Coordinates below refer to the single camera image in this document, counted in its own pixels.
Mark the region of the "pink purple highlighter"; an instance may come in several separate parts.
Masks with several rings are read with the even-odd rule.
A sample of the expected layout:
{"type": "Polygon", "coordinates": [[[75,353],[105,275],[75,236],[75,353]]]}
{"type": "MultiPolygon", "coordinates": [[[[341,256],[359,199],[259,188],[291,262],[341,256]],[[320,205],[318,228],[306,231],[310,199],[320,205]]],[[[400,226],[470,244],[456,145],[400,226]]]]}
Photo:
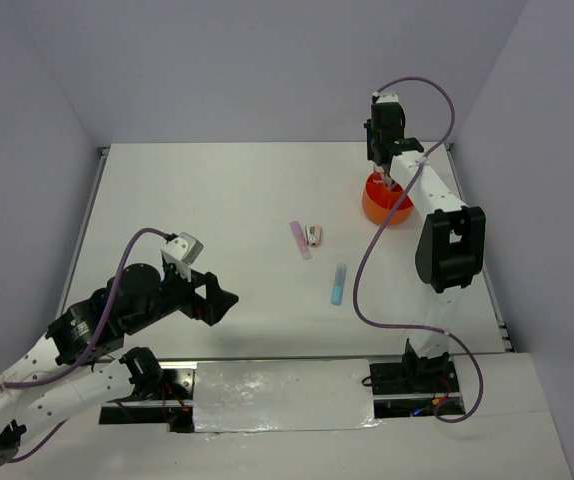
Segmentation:
{"type": "Polygon", "coordinates": [[[294,236],[299,254],[303,260],[310,260],[312,258],[309,250],[308,241],[305,237],[304,230],[298,221],[290,223],[291,232],[294,236]]]}

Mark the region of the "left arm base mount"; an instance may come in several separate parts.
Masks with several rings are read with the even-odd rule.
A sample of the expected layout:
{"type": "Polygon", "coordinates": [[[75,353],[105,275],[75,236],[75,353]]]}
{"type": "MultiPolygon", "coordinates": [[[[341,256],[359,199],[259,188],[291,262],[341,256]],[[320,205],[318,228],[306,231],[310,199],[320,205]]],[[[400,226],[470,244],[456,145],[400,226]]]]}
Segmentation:
{"type": "Polygon", "coordinates": [[[193,433],[193,396],[197,365],[186,362],[159,363],[162,378],[157,390],[110,401],[102,405],[101,425],[160,424],[169,432],[193,433]]]}

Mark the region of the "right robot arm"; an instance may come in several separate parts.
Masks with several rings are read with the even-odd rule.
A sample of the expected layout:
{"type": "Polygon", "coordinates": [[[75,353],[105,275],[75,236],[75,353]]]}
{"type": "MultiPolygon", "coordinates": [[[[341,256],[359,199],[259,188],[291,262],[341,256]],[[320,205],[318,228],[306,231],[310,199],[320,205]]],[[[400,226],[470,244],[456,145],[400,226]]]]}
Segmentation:
{"type": "Polygon", "coordinates": [[[467,288],[483,267],[486,217],[443,182],[418,140],[404,134],[405,114],[395,93],[375,93],[365,123],[368,159],[378,180],[398,186],[423,220],[414,256],[425,285],[416,327],[410,331],[403,383],[424,391],[448,361],[448,331],[467,288]]]}

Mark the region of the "light blue highlighter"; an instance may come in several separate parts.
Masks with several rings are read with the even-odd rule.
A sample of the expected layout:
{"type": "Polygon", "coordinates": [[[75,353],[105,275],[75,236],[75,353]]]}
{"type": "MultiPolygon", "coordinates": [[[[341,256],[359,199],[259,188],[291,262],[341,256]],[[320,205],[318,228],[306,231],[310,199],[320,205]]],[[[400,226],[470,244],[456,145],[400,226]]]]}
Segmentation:
{"type": "Polygon", "coordinates": [[[347,272],[347,265],[342,262],[338,263],[334,274],[334,281],[330,299],[331,304],[334,306],[340,306],[342,304],[346,272],[347,272]]]}

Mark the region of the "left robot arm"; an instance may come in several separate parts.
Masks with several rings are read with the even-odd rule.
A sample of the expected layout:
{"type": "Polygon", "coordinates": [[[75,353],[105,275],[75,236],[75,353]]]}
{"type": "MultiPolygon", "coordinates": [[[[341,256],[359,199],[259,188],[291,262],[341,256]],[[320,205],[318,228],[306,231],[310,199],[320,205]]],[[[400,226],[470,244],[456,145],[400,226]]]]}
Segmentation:
{"type": "Polygon", "coordinates": [[[32,437],[53,436],[90,407],[161,393],[185,398],[149,348],[124,348],[126,337],[174,313],[213,326],[238,301],[211,272],[183,277],[171,263],[137,263],[71,305],[0,375],[0,467],[21,461],[18,452],[32,437]]]}

